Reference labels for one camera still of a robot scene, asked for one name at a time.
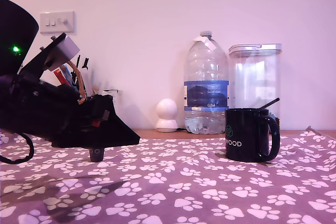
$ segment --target plastic container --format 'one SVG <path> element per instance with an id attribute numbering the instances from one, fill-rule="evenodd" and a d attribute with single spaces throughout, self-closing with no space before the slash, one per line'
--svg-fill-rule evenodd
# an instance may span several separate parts
<path id="1" fill-rule="evenodd" d="M 225 131 L 228 108 L 227 57 L 210 31 L 194 39 L 184 65 L 185 127 L 195 134 Z"/>
<path id="2" fill-rule="evenodd" d="M 281 52 L 281 44 L 230 47 L 230 108 L 259 108 L 279 97 Z M 279 104 L 268 107 L 277 118 L 280 118 Z"/>

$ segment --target light switch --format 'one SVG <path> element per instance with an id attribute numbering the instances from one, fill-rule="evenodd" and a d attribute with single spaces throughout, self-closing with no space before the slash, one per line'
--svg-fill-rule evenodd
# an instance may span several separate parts
<path id="1" fill-rule="evenodd" d="M 56 12 L 40 14 L 40 33 L 73 33 L 75 31 L 75 12 Z"/>

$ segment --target large plastic water bottle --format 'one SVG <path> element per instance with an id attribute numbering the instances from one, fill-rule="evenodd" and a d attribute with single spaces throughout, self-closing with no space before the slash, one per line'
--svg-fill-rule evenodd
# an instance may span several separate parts
<path id="1" fill-rule="evenodd" d="M 184 65 L 185 127 L 195 134 L 225 131 L 228 109 L 227 57 L 210 31 L 194 39 Z"/>

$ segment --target black straw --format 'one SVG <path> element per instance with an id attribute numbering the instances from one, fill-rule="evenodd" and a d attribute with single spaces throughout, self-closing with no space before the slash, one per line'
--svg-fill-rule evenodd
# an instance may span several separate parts
<path id="1" fill-rule="evenodd" d="M 264 106 L 260 107 L 260 109 L 265 109 L 265 108 L 267 108 L 267 107 L 273 105 L 274 103 L 276 103 L 276 102 L 278 102 L 278 101 L 280 101 L 280 98 L 274 99 L 273 101 L 271 101 L 271 102 L 265 104 Z"/>

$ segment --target black cable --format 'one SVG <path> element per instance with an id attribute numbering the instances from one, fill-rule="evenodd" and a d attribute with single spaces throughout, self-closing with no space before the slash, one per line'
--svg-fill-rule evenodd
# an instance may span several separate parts
<path id="1" fill-rule="evenodd" d="M 1 162 L 4 162 L 6 164 L 10 164 L 10 165 L 17 165 L 17 164 L 27 162 L 28 160 L 30 160 L 33 157 L 33 155 L 34 155 L 34 145 L 33 145 L 33 142 L 31 141 L 31 139 L 23 133 L 20 133 L 18 135 L 22 136 L 26 140 L 27 144 L 30 147 L 28 156 L 26 156 L 25 158 L 17 159 L 17 160 L 10 160 L 7 157 L 4 157 L 4 156 L 0 155 L 0 161 Z"/>

